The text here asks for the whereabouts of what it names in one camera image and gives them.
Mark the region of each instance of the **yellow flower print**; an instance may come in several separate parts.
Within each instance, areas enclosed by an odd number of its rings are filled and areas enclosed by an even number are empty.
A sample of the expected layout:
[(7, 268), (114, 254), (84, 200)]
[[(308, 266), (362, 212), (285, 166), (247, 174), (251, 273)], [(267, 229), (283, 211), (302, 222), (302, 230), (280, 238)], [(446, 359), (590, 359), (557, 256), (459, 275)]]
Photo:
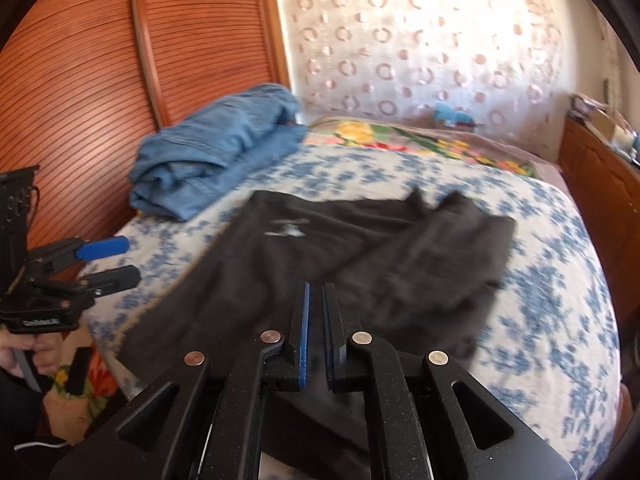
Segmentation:
[(60, 368), (53, 377), (53, 380), (56, 381), (57, 384), (61, 386), (66, 383), (66, 380), (69, 378), (69, 374), (66, 373), (64, 368)]
[(345, 140), (350, 140), (357, 144), (364, 144), (373, 140), (373, 130), (367, 123), (357, 121), (346, 121), (338, 124), (336, 133)]

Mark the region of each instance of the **black sleeve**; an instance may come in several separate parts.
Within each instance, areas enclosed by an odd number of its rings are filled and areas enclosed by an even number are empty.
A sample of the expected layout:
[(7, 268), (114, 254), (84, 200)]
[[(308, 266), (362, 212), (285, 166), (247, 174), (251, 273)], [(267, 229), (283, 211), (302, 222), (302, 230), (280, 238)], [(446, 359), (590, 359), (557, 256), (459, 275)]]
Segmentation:
[(42, 397), (0, 368), (0, 428), (16, 444), (35, 437)]

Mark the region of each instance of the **blue and white bed sheet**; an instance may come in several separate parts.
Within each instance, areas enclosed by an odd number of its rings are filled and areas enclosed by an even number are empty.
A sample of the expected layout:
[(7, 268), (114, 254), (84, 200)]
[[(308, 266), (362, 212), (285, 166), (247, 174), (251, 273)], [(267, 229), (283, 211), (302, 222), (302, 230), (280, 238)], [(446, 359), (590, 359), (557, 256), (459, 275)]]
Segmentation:
[(252, 190), (352, 200), (402, 198), (414, 186), (432, 205), (457, 189), (487, 211), (517, 220), (504, 288), (471, 372), (547, 439), (578, 478), (587, 478), (609, 449), (620, 384), (618, 334), (599, 260), (574, 204), (558, 189), (456, 160), (303, 146), (188, 223), (131, 221), (120, 232), (131, 243), (126, 257), (86, 271), (135, 264), (142, 272), (137, 289), (101, 298), (87, 313), (125, 394), (142, 387), (115, 357), (125, 331), (190, 268)]

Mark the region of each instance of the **person's arm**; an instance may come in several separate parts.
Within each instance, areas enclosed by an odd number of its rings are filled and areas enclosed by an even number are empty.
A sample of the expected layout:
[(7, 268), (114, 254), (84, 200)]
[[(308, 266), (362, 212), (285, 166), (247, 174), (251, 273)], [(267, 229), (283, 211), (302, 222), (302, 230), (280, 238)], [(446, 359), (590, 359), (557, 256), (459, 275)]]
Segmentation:
[(13, 350), (33, 350), (33, 364), (42, 375), (50, 375), (60, 364), (62, 336), (58, 334), (16, 335), (0, 329), (0, 428), (15, 443), (33, 439), (42, 414), (43, 393), (27, 387)]

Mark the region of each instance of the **triangular cutout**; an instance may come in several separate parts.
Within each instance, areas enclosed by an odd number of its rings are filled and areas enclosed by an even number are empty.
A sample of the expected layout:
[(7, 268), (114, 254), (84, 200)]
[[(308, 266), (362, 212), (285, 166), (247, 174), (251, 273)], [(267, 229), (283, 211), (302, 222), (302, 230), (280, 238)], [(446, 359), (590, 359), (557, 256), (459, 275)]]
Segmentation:
[(513, 428), (465, 383), (454, 383), (453, 392), (478, 449), (488, 449), (513, 436)]
[(144, 451), (153, 451), (179, 391), (177, 384), (167, 384), (118, 430), (118, 436)]

